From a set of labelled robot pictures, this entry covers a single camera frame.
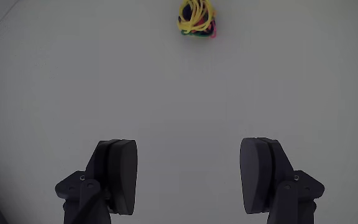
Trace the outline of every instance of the tangled rope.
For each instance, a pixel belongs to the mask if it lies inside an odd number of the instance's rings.
[[[177,24],[183,35],[215,38],[214,17],[215,10],[209,0],[183,0]]]

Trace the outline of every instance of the white backdrop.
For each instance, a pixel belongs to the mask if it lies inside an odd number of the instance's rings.
[[[55,184],[102,139],[135,139],[120,224],[265,223],[239,146],[278,139],[326,191],[315,223],[358,223],[358,1],[213,1],[218,36],[180,35],[180,0],[20,0],[0,23],[0,208],[62,223]]]

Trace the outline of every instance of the yellow rope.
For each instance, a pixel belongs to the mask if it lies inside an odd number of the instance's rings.
[[[190,21],[186,21],[183,17],[183,9],[190,5],[191,8],[191,19]],[[208,20],[204,23],[196,26],[196,24],[202,20],[205,14],[208,12]],[[204,31],[210,25],[214,14],[214,8],[209,0],[183,0],[182,5],[179,9],[179,16],[181,21],[177,22],[178,28],[183,30],[185,34],[190,33],[192,30],[195,31]]]

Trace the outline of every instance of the colorful string bundle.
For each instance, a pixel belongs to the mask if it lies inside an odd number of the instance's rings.
[[[216,37],[215,10],[209,0],[183,0],[178,28],[183,35]]]

